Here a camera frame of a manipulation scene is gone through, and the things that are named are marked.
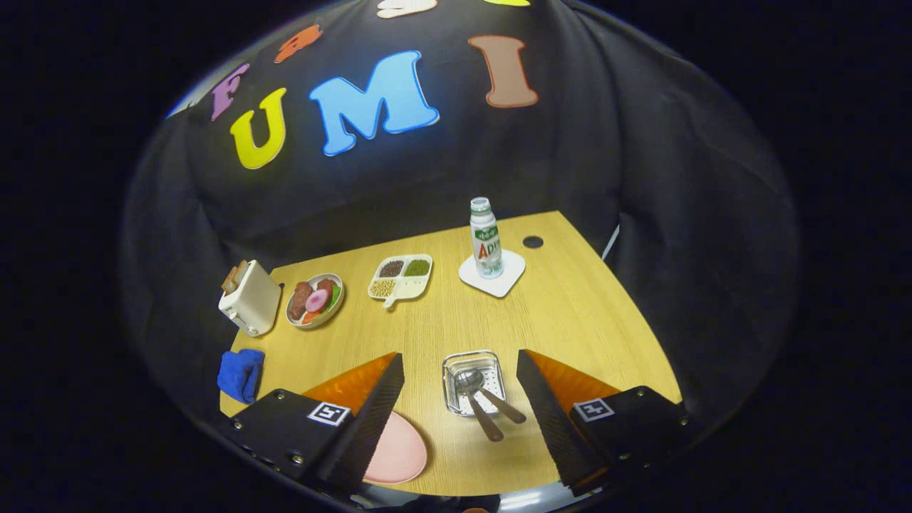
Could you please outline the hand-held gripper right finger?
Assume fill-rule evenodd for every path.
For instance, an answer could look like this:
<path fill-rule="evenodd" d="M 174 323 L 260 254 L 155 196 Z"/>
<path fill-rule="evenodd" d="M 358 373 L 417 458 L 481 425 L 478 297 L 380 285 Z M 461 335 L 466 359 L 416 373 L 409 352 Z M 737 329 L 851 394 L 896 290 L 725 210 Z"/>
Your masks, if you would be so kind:
<path fill-rule="evenodd" d="M 576 496 L 626 486 L 688 448 L 688 412 L 648 386 L 620 390 L 527 348 L 516 375 Z"/>

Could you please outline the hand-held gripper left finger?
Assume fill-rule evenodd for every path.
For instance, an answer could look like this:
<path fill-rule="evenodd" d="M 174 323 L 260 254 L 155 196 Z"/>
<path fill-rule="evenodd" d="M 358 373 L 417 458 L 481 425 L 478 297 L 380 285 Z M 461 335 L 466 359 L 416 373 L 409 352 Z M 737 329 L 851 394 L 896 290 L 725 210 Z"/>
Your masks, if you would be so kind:
<path fill-rule="evenodd" d="M 265 393 L 216 432 L 271 473 L 347 497 L 361 487 L 404 382 L 402 353 L 389 353 L 305 393 Z"/>

